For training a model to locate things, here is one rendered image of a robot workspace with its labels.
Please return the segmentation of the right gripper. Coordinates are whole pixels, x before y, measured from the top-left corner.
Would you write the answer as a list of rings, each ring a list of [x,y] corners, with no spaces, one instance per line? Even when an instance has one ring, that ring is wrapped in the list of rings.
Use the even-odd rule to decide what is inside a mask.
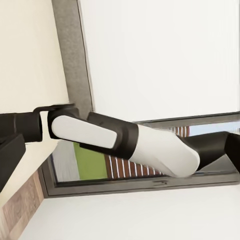
[[[16,114],[19,113],[0,113],[0,139],[15,135],[17,133]]]

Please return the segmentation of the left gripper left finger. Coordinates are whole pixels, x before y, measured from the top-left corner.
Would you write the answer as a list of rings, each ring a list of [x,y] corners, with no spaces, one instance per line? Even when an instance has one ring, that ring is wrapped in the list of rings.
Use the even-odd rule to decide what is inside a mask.
[[[0,138],[0,193],[25,153],[26,144],[21,133]]]

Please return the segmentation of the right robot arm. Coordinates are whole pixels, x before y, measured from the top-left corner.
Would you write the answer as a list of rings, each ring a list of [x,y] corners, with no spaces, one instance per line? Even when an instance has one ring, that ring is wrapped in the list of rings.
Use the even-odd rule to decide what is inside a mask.
[[[228,134],[240,135],[240,129],[180,137],[172,131],[92,111],[84,120],[75,106],[75,103],[58,103],[37,107],[33,112],[0,113],[0,139],[21,133],[25,143],[42,142],[40,112],[48,111],[48,132],[52,139],[80,143],[81,148],[141,164],[174,178],[186,178],[196,170],[237,170],[224,146]]]

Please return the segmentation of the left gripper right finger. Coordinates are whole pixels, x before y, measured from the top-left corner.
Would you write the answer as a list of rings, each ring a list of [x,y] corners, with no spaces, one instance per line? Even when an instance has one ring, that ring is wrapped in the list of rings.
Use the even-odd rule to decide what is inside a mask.
[[[240,135],[229,133],[224,146],[224,151],[228,158],[232,160],[232,164],[240,173]]]

